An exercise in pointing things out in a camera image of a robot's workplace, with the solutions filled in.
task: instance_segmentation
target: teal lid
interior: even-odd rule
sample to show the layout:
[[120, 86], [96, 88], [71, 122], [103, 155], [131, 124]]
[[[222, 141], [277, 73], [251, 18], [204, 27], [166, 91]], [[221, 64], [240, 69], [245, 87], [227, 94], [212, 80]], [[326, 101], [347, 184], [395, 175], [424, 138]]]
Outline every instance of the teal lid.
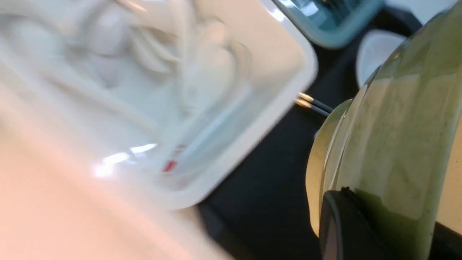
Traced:
[[341, 48], [374, 18], [383, 0], [273, 0], [314, 43]]

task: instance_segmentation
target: black chopstick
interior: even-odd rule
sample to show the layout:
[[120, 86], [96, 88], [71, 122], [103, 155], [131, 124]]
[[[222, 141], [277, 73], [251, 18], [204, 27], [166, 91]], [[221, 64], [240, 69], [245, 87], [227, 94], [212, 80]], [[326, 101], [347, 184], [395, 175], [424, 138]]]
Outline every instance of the black chopstick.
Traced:
[[318, 100], [314, 99], [313, 97], [305, 93], [299, 93], [298, 97], [312, 103], [315, 106], [318, 106], [319, 108], [323, 109], [327, 113], [331, 113], [332, 111], [334, 111], [332, 107], [325, 105], [322, 102], [319, 102]]
[[308, 108], [308, 109], [311, 109], [313, 110], [314, 112], [318, 113], [318, 114], [321, 114], [325, 117], [328, 117], [329, 116], [329, 113], [327, 113], [326, 111], [322, 110], [321, 108], [311, 104], [310, 102], [304, 100], [304, 99], [296, 99], [295, 100], [295, 103], [301, 107], [304, 107], [304, 108]]

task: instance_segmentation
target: black table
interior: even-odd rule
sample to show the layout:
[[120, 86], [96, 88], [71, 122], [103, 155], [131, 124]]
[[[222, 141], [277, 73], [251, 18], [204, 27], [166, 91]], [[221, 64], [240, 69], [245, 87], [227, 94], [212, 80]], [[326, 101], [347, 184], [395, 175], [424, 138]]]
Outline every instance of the black table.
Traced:
[[[341, 50], [314, 45], [319, 73], [307, 93], [335, 107], [357, 91], [359, 43], [371, 29], [414, 34], [421, 24], [408, 12], [384, 8]], [[236, 259], [321, 259], [310, 225], [305, 168], [324, 118], [293, 107], [230, 176], [200, 205], [209, 235]]]

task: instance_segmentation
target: green ceramic bowl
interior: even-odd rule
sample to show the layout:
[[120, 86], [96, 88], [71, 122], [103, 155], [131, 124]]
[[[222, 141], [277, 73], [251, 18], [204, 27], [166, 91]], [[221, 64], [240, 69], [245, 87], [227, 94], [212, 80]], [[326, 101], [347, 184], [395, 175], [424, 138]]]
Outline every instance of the green ceramic bowl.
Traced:
[[350, 187], [398, 259], [428, 258], [448, 164], [456, 158], [451, 148], [462, 133], [460, 24], [462, 3], [405, 41], [353, 101], [328, 117], [306, 175], [316, 233], [324, 192]]

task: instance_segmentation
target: black surface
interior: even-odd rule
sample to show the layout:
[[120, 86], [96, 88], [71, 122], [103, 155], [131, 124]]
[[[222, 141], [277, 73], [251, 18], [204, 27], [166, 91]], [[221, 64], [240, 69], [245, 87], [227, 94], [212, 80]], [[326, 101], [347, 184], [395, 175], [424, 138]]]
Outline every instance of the black surface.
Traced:
[[[318, 78], [307, 93], [336, 107], [357, 92], [355, 60], [362, 36], [370, 29], [399, 31], [410, 36], [420, 26], [408, 24], [384, 10], [350, 45], [341, 50], [314, 46], [319, 60]], [[200, 209], [215, 212], [209, 234], [236, 259], [321, 259], [305, 193], [305, 168], [313, 136], [324, 118], [293, 107], [206, 199]], [[228, 233], [232, 242], [227, 243]], [[239, 255], [236, 245], [245, 247]]]
[[462, 236], [436, 222], [429, 260], [462, 259]]
[[319, 238], [324, 260], [394, 260], [370, 226], [363, 204], [348, 188], [322, 200]]

